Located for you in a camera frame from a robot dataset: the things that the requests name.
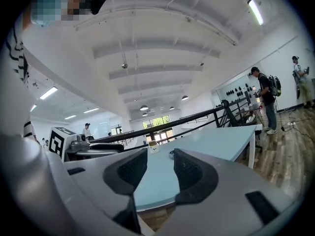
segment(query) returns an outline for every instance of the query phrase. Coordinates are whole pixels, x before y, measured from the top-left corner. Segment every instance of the light blue table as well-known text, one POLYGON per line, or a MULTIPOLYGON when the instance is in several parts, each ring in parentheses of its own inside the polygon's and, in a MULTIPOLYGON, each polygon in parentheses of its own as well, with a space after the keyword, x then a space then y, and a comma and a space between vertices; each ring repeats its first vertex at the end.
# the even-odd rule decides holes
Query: light blue table
POLYGON ((174 202, 179 193, 174 161, 169 152, 174 148, 197 151, 234 161, 250 142, 249 167, 253 168, 256 125, 229 128, 204 128, 159 146, 159 152, 148 151, 148 168, 134 192, 137 211, 174 202))

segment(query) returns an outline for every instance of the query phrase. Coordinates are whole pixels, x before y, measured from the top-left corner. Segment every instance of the striped fabric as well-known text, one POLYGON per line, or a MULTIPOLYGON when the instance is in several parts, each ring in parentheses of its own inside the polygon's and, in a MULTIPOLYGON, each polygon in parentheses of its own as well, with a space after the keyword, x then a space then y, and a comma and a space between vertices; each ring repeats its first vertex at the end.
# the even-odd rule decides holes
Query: striped fabric
MULTIPOLYGON (((5 45, 9 50, 10 63, 14 69, 14 72, 19 76, 20 80, 28 87, 29 78, 29 65, 24 56, 23 42, 16 34, 15 26, 13 26, 11 34, 8 35, 5 45)), ((24 124, 24 137, 35 139, 34 127, 31 123, 31 114, 27 122, 24 124)))

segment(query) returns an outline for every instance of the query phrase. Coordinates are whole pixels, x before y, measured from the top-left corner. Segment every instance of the fluorescent light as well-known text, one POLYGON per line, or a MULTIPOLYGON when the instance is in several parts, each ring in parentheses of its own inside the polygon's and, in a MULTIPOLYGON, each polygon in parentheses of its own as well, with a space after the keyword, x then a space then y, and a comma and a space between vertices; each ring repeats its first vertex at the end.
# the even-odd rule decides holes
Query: fluorescent light
POLYGON ((36 105, 34 105, 32 108, 31 108, 31 112, 34 110, 34 108, 36 108, 37 106, 36 105))
POLYGON ((58 90, 58 88, 56 87, 52 87, 48 92, 44 93, 40 99, 46 99, 49 95, 51 95, 52 93, 56 92, 58 90))
POLYGON ((249 4, 249 6, 251 7, 253 13, 255 14, 255 16, 256 16, 256 18, 257 18, 257 20, 258 20, 259 25, 262 25, 262 24, 264 23, 264 21, 263 21, 263 19, 262 19, 262 17, 261 17, 261 14, 260 14, 260 12, 259 12, 259 9, 258 9, 258 7, 257 7, 257 5, 256 5, 256 3, 255 3, 255 1, 254 1, 254 0, 249 0, 249 1, 248 1, 248 4, 249 4))
POLYGON ((141 108, 140 108, 141 111, 144 111, 144 110, 147 110, 147 109, 148 109, 147 105, 142 105, 141 108))
POLYGON ((73 117, 76 117, 76 116, 69 116, 69 117, 64 118, 64 119, 65 119, 65 120, 68 120, 68 119, 73 118, 73 117))
POLYGON ((87 111, 85 111, 85 112, 83 112, 83 113, 88 113, 88 112, 92 112, 92 111, 95 111, 95 110, 99 110, 99 108, 93 108, 93 109, 91 109, 91 110, 87 110, 87 111))

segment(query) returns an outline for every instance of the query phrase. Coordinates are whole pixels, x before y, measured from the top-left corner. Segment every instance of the t-shirt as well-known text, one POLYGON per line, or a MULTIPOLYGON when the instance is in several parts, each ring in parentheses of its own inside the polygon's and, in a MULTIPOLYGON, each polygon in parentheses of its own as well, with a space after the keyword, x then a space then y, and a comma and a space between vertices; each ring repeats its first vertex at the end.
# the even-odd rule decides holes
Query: t-shirt
MULTIPOLYGON (((270 88, 269 79, 267 78, 266 75, 264 75, 263 73, 259 73, 258 80, 259 80, 260 87, 261 87, 261 90, 262 90, 262 91, 264 90, 264 88, 270 88)), ((270 104, 272 104, 272 103, 275 102, 275 98, 274 98, 274 96, 271 94, 270 91, 267 91, 267 92, 266 92, 265 94, 263 94, 261 97, 262 97, 262 99, 263 99, 265 105, 270 105, 270 104)))
POLYGON ((20 15, 0 49, 0 132, 34 138, 31 108, 35 98, 27 88, 29 65, 24 56, 20 15))
POLYGON ((295 65, 294 65, 294 71, 297 72, 297 76, 298 76, 299 79, 300 79, 300 83, 306 83, 306 78, 305 78, 305 76, 304 76, 304 75, 303 75, 303 76, 300 76, 300 75, 298 74, 299 72, 302 72, 302 69, 301 69, 300 65, 295 64, 295 65))
POLYGON ((91 133, 88 129, 83 129, 83 133, 84 133, 85 137, 91 136, 91 133))

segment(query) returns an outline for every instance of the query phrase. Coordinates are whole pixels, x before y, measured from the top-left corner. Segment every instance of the black backpack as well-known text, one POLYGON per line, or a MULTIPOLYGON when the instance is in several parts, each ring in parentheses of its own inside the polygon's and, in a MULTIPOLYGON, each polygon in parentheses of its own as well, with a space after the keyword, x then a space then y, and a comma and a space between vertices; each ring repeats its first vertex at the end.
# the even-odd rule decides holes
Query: black backpack
POLYGON ((273 96, 279 97, 281 95, 281 83, 280 80, 275 76, 269 76, 270 92, 273 96))

